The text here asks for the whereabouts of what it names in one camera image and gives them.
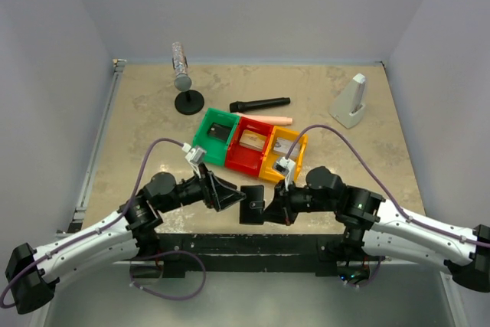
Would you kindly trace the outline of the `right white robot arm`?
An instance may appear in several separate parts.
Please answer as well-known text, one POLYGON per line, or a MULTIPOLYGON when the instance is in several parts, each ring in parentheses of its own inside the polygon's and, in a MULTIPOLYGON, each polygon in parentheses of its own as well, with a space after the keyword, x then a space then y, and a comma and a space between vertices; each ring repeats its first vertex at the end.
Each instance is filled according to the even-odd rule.
POLYGON ((489 228, 485 225, 457 227, 399 209, 382 195, 346 185, 324 166, 311 170, 303 187, 280 181, 263 219, 289 226, 298 214, 311 212, 332 212, 345 226, 332 250, 348 259, 393 257, 425 263, 466 289, 489 291, 489 228))

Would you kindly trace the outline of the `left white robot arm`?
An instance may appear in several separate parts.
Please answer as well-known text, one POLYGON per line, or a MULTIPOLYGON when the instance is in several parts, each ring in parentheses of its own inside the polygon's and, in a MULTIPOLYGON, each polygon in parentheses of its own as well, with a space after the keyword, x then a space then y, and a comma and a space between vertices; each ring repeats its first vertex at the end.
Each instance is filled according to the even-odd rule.
POLYGON ((17 246, 5 270, 5 291, 13 298, 10 306, 20 315, 28 314, 54 298, 57 284, 84 271, 105 263, 153 258, 161 249, 155 229, 162 224, 163 213, 196 202, 222 211, 245 197, 205 165, 183 181, 159 172, 134 198, 98 223, 45 246, 17 246))

